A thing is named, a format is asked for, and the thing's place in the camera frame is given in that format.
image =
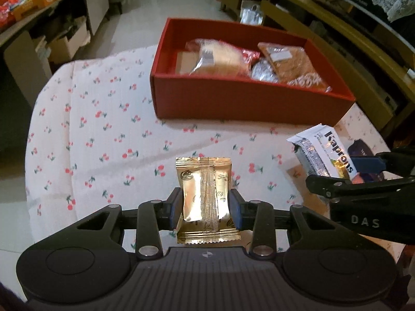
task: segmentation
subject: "red box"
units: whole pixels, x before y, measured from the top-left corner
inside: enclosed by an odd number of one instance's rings
[[[314,68],[333,89],[329,93],[259,82],[176,74],[177,53],[195,38],[223,40],[258,50],[258,42],[301,46]],[[169,18],[161,34],[150,74],[158,118],[270,121],[335,125],[355,98],[327,58],[307,39],[285,31],[236,22]]]

